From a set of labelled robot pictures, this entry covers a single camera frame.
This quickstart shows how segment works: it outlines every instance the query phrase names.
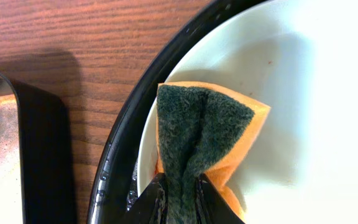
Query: black container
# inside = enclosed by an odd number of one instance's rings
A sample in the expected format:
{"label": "black container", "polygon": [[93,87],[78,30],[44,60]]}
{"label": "black container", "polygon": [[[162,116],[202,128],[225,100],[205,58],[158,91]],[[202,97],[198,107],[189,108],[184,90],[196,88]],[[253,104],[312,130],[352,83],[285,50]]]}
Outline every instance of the black container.
{"label": "black container", "polygon": [[1,74],[0,83],[17,101],[23,223],[76,223],[64,104],[55,95]]}
{"label": "black container", "polygon": [[261,0],[215,1],[203,9],[165,46],[122,107],[104,147],[93,184],[88,223],[115,223],[126,209],[143,127],[157,94],[181,58],[206,34]]}

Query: wooden table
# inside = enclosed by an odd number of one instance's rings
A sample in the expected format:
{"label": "wooden table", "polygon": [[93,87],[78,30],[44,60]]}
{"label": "wooden table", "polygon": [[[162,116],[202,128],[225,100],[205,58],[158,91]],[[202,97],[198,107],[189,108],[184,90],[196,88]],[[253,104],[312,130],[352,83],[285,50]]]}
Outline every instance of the wooden table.
{"label": "wooden table", "polygon": [[125,99],[209,0],[0,0],[0,72],[58,95],[70,111],[78,221]]}

